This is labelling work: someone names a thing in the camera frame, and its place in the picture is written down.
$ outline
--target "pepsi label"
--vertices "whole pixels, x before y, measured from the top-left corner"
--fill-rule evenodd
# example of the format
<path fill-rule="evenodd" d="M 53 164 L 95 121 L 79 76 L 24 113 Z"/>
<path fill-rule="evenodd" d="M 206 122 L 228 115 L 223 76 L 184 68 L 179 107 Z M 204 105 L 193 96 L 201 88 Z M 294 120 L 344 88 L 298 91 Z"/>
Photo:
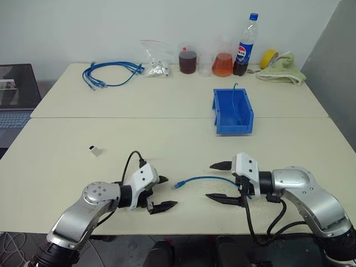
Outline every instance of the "pepsi label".
<path fill-rule="evenodd" d="M 253 44 L 240 43 L 238 47 L 238 55 L 236 56 L 237 63 L 248 63 L 252 51 Z"/>

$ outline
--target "blue plastic bin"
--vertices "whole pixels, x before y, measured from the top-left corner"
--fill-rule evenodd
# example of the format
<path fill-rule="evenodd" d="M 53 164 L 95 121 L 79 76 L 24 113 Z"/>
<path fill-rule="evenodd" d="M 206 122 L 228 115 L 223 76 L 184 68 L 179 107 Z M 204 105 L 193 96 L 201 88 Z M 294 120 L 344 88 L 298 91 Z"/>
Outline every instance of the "blue plastic bin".
<path fill-rule="evenodd" d="M 212 109 L 215 110 L 217 134 L 252 133 L 254 112 L 245 89 L 214 89 Z"/>

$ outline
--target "bottle cap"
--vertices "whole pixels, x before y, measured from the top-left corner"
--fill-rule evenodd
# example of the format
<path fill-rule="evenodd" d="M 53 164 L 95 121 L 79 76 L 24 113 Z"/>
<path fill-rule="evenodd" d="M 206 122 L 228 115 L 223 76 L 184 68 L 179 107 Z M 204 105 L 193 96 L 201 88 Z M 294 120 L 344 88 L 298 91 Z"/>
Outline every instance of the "bottle cap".
<path fill-rule="evenodd" d="M 250 20 L 251 21 L 256 21 L 258 18 L 258 14 L 257 13 L 251 13 L 250 14 Z"/>

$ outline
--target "laptop screen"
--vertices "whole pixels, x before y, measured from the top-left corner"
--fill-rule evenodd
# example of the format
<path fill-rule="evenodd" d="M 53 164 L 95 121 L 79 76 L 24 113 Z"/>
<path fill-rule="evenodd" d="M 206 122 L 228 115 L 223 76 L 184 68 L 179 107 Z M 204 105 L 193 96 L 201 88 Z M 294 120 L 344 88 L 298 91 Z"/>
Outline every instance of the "laptop screen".
<path fill-rule="evenodd" d="M 0 109 L 35 108 L 40 101 L 30 64 L 0 65 Z"/>

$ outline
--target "green towel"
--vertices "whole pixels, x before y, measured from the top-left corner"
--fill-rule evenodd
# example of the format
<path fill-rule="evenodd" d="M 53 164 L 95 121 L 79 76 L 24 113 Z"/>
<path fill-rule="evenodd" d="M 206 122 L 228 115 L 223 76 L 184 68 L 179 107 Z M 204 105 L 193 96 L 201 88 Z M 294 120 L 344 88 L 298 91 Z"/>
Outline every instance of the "green towel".
<path fill-rule="evenodd" d="M 292 82 L 301 85 L 306 76 L 294 64 L 293 53 L 279 56 L 271 65 L 256 74 L 257 78 L 269 82 Z"/>

